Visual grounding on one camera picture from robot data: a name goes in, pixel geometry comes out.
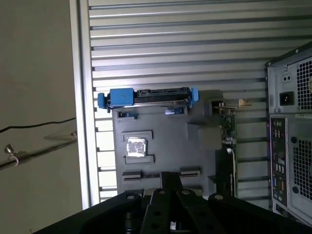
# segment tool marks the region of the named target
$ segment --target metal frame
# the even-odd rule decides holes
[[[78,152],[82,208],[99,203],[98,167],[93,89],[89,6],[85,0],[70,0]]]

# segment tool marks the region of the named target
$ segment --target beige wall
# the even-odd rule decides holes
[[[75,116],[69,3],[1,0],[0,129]],[[75,122],[0,134],[32,151],[70,133]],[[0,153],[0,160],[6,155]],[[77,145],[0,171],[1,233],[32,233],[81,210]]]

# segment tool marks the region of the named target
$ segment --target ventilation grille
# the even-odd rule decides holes
[[[311,76],[312,61],[300,64],[297,68],[297,90],[298,106],[301,110],[312,110],[312,95],[309,88]]]
[[[312,200],[312,177],[310,173],[312,153],[311,141],[299,140],[299,147],[293,148],[293,177],[300,194]]]

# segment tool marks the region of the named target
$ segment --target rear i/o panel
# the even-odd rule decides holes
[[[286,129],[285,118],[271,118],[271,169],[272,194],[281,204],[287,206],[286,175]]]

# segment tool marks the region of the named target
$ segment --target power supply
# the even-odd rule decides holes
[[[312,42],[266,65],[269,113],[312,113]]]

